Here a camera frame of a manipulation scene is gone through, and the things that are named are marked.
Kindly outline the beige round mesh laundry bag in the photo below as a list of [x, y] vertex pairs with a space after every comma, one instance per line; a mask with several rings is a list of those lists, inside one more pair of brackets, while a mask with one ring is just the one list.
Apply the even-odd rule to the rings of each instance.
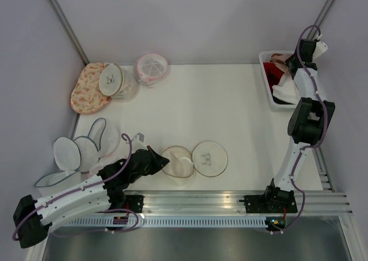
[[171, 146], [162, 152], [162, 156], [170, 161], [163, 172], [178, 179], [189, 178], [195, 172], [206, 178], [215, 178], [221, 175], [228, 165], [226, 150], [214, 141], [203, 141], [192, 151], [183, 146]]

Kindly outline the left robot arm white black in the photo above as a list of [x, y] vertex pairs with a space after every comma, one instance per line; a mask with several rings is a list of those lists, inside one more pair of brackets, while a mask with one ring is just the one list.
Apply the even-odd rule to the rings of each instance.
[[151, 147], [129, 153], [106, 165], [92, 177], [62, 192], [34, 199], [22, 197], [13, 214], [12, 239], [21, 248], [34, 246], [72, 220], [93, 213], [127, 212], [124, 190], [143, 176], [154, 175], [169, 164]]

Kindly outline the pink lace bra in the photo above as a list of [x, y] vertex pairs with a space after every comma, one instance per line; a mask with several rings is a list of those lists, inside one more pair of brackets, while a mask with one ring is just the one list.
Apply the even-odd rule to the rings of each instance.
[[282, 54], [282, 53], [274, 53], [270, 56], [270, 63], [273, 63], [277, 69], [282, 71], [286, 75], [290, 75], [290, 70], [286, 64], [288, 58], [291, 57], [291, 54]]

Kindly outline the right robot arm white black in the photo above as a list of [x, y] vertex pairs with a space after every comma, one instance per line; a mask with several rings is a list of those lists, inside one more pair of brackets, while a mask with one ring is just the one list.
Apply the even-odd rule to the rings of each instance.
[[335, 104], [326, 99], [318, 85], [313, 62], [316, 47], [316, 40], [299, 39], [294, 54], [286, 61], [300, 94], [287, 126], [290, 142], [281, 168], [264, 193], [244, 196], [242, 203], [248, 214], [302, 212], [294, 196], [295, 191], [301, 191], [297, 176], [308, 153], [322, 144], [335, 111]]

